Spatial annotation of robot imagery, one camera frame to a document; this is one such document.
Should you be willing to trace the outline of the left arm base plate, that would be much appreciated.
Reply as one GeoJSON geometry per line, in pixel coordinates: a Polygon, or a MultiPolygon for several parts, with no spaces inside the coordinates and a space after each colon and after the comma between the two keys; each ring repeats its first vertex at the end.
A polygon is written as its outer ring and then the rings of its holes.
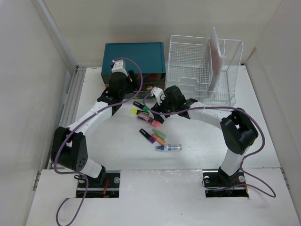
{"type": "MultiPolygon", "coordinates": [[[[88,178],[86,198],[119,198],[120,171],[107,171],[104,179],[99,183],[95,178],[88,178]]],[[[83,176],[74,175],[77,180],[76,197],[82,198],[86,189],[83,176]]]]}

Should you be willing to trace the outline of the pink cap colourful tube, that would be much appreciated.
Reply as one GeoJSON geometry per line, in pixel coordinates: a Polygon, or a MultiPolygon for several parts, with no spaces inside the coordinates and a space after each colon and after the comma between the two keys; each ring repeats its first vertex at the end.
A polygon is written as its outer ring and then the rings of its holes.
{"type": "Polygon", "coordinates": [[[155,128],[159,127],[161,124],[159,121],[154,120],[153,118],[151,118],[148,114],[145,113],[139,113],[137,115],[137,118],[155,128]]]}

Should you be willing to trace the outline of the pastel orange highlighter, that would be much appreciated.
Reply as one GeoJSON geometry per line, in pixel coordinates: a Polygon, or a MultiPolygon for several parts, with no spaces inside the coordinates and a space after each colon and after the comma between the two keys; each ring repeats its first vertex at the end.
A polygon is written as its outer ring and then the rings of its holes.
{"type": "Polygon", "coordinates": [[[160,136],[158,136],[157,134],[152,134],[151,135],[160,145],[165,145],[165,140],[163,140],[160,136]]]}

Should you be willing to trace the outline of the pastel green highlighter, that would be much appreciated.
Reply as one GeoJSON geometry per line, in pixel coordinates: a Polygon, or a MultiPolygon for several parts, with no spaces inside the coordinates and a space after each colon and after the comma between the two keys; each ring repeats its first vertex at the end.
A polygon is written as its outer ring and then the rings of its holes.
{"type": "Polygon", "coordinates": [[[166,135],[162,132],[160,132],[159,130],[157,129],[152,129],[152,132],[154,134],[156,134],[157,136],[159,136],[161,139],[165,140],[166,139],[166,135]]]}

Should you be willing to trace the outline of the yellow black highlighter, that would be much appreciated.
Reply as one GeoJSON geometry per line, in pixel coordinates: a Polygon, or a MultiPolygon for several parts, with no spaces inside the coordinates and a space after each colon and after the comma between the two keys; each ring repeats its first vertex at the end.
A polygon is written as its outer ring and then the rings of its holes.
{"type": "Polygon", "coordinates": [[[132,109],[131,110],[131,114],[133,114],[133,115],[139,115],[141,113],[146,114],[146,115],[150,115],[150,113],[146,112],[146,111],[142,111],[142,110],[138,110],[138,109],[132,109]]]}

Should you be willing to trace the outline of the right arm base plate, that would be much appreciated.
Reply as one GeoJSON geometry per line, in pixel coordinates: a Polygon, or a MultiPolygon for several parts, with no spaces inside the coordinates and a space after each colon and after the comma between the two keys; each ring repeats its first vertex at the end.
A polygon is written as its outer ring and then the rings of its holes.
{"type": "Polygon", "coordinates": [[[249,197],[248,189],[245,186],[246,179],[241,171],[228,177],[226,174],[220,173],[218,169],[209,169],[204,170],[202,175],[206,198],[249,197]]]}

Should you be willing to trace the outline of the teal drawer organizer box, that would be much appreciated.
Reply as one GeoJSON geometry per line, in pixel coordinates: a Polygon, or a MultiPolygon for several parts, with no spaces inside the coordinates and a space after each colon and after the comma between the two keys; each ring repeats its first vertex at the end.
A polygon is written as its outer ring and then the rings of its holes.
{"type": "Polygon", "coordinates": [[[138,81],[143,75],[143,87],[138,95],[144,98],[154,88],[165,88],[166,61],[164,43],[137,42],[137,43],[107,43],[105,44],[101,76],[104,84],[109,86],[112,61],[124,57],[127,71],[134,71],[138,81]]]}

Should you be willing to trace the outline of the green black highlighter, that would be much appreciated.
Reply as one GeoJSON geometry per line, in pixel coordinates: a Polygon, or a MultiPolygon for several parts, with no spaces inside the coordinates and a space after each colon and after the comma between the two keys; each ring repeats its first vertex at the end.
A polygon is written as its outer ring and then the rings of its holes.
{"type": "Polygon", "coordinates": [[[146,106],[144,106],[143,104],[141,104],[139,102],[134,101],[133,105],[136,106],[136,107],[138,107],[139,109],[145,111],[145,112],[149,111],[146,106]]]}

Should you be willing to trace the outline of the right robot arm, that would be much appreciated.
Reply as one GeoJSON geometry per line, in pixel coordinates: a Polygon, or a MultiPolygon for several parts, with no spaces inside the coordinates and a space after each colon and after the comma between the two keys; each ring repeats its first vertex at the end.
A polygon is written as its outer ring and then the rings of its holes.
{"type": "Polygon", "coordinates": [[[245,111],[227,106],[205,106],[196,99],[186,99],[177,86],[166,90],[154,87],[150,96],[157,100],[151,112],[160,123],[164,122],[164,118],[177,114],[189,120],[202,121],[222,131],[228,150],[218,168],[218,186],[230,186],[239,172],[246,151],[258,137],[258,131],[245,111]]]}

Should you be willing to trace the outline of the purple black highlighter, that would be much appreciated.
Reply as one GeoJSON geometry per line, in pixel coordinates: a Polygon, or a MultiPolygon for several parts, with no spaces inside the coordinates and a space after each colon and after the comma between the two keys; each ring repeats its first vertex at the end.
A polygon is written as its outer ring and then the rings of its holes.
{"type": "Polygon", "coordinates": [[[140,129],[139,132],[152,144],[156,142],[156,140],[144,129],[140,129]]]}

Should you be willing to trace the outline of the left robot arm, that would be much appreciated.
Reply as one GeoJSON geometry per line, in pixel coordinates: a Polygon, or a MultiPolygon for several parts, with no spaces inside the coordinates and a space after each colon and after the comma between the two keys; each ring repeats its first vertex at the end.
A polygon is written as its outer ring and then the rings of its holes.
{"type": "Polygon", "coordinates": [[[111,71],[109,86],[103,91],[95,104],[80,119],[68,127],[58,127],[54,133],[51,160],[54,171],[58,165],[69,169],[68,174],[81,174],[89,178],[92,185],[99,187],[105,182],[105,167],[88,156],[87,137],[129,99],[127,94],[137,96],[142,84],[137,80],[134,71],[115,69],[111,71]]]}

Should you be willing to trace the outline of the clear blue glue pen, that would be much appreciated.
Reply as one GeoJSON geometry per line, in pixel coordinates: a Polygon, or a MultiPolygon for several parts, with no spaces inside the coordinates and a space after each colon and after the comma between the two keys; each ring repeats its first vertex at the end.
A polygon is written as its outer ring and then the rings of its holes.
{"type": "Polygon", "coordinates": [[[182,150],[182,145],[160,145],[155,147],[157,152],[179,152],[182,150]]]}

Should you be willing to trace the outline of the aluminium rail frame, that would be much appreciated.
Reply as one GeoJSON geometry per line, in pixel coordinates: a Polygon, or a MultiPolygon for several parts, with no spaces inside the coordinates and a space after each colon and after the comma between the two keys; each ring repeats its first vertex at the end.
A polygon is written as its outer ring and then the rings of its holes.
{"type": "Polygon", "coordinates": [[[62,104],[55,122],[54,131],[62,126],[68,126],[75,121],[86,73],[86,67],[76,66],[73,74],[67,73],[62,104]]]}

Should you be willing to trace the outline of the clear mesh zip pouch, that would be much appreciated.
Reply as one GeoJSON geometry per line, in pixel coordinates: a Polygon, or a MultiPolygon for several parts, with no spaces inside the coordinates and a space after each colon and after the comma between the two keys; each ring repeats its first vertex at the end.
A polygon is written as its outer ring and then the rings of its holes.
{"type": "Polygon", "coordinates": [[[216,85],[219,82],[222,66],[226,59],[226,57],[221,53],[215,27],[212,28],[212,32],[209,38],[209,44],[212,63],[212,79],[208,91],[214,91],[216,85]]]}

